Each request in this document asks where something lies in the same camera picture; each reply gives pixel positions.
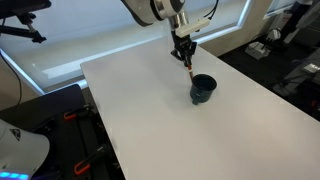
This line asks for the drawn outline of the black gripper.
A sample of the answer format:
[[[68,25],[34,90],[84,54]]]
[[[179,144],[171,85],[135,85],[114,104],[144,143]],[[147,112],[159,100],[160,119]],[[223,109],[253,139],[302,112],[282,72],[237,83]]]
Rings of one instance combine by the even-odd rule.
[[[197,42],[192,42],[189,35],[180,38],[176,35],[175,31],[172,31],[171,35],[174,42],[174,49],[170,52],[170,54],[177,60],[181,61],[185,67],[191,66],[191,60],[192,56],[195,54]],[[187,54],[186,60],[183,59],[179,54]]]

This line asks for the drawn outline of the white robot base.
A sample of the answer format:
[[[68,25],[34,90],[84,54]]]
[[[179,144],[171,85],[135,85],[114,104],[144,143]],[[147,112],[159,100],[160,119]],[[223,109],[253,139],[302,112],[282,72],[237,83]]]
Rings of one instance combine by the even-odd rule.
[[[0,180],[31,180],[48,156],[50,142],[0,120]]]

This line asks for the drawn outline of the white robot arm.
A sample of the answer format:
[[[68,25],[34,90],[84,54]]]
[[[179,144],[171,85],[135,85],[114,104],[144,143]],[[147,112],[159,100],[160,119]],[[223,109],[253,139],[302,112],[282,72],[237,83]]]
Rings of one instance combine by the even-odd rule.
[[[179,35],[178,29],[189,24],[184,9],[185,0],[121,0],[133,19],[142,27],[157,21],[168,20],[174,49],[171,55],[182,61],[185,67],[192,65],[192,56],[197,43],[191,40],[190,33]]]

